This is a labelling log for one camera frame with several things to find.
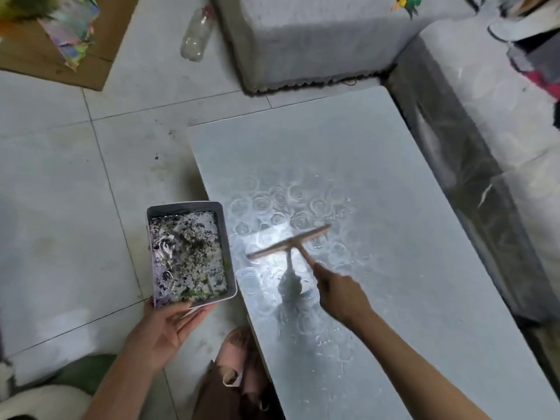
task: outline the metal tray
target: metal tray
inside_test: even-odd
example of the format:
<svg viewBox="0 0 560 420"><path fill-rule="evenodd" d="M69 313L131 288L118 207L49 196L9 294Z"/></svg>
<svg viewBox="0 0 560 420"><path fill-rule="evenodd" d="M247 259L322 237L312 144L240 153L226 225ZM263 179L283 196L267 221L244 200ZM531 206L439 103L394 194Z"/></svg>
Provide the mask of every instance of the metal tray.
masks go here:
<svg viewBox="0 0 560 420"><path fill-rule="evenodd" d="M205 301L196 301L193 308L220 301L231 299L237 294L237 282L235 281L234 270L231 263L230 243L228 242L226 221L223 215L223 207L220 202L179 202L169 203L166 205L150 206L146 210L146 227L148 231L148 240L150 241L150 256L152 258L152 285L155 283L155 260L152 252L152 236L150 235L150 220L153 218L163 217L166 215L180 215L191 212L211 211L218 218L218 233L220 235L220 244L222 246L223 266L226 275L227 291L225 294L216 296Z"/></svg>

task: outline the white tile floor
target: white tile floor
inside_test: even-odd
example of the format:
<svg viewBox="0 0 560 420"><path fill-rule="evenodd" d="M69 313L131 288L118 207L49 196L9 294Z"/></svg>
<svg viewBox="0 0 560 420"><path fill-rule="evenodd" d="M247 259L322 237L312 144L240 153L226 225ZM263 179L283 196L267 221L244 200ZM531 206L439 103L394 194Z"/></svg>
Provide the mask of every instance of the white tile floor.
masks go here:
<svg viewBox="0 0 560 420"><path fill-rule="evenodd" d="M206 198L190 126L378 85L247 96L218 30L201 63L178 55L206 2L141 0L101 93L0 72L0 328L19 384L117 352L141 317L146 208ZM207 363L245 321L241 298L221 303L157 377L142 418L190 419Z"/></svg>

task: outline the cardboard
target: cardboard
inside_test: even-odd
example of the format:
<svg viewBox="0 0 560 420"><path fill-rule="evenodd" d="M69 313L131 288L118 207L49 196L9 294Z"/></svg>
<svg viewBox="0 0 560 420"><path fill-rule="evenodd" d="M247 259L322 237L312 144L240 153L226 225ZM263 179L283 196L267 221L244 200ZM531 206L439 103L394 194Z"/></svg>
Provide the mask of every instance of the cardboard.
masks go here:
<svg viewBox="0 0 560 420"><path fill-rule="evenodd" d="M78 70L64 64L56 46L36 20L18 25L0 43L0 69L101 91L109 77L122 38L138 0L97 0L95 44Z"/></svg>

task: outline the hand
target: hand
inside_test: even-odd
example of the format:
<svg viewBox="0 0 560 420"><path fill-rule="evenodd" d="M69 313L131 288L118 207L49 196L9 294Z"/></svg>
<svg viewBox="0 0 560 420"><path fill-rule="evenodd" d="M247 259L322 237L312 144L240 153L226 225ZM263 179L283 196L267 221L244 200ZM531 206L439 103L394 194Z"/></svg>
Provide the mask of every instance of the hand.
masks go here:
<svg viewBox="0 0 560 420"><path fill-rule="evenodd" d="M152 299L144 305L144 317L128 335L122 352L150 368L161 370L189 337L214 305L206 305L187 314L191 302L177 302L154 308Z"/></svg>
<svg viewBox="0 0 560 420"><path fill-rule="evenodd" d="M313 265L313 274L317 279L321 306L350 330L372 312L360 284L349 275L333 273L318 262Z"/></svg>

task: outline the clear plastic bottle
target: clear plastic bottle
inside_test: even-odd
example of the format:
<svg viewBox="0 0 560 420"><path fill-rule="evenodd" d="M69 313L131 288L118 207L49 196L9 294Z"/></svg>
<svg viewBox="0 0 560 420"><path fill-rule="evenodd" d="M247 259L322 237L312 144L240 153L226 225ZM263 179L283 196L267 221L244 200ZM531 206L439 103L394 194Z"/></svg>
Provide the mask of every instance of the clear plastic bottle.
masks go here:
<svg viewBox="0 0 560 420"><path fill-rule="evenodd" d="M204 50L214 29L216 15L212 6L197 9L190 19L186 28L183 43L181 44L181 56L193 62L202 60Z"/></svg>

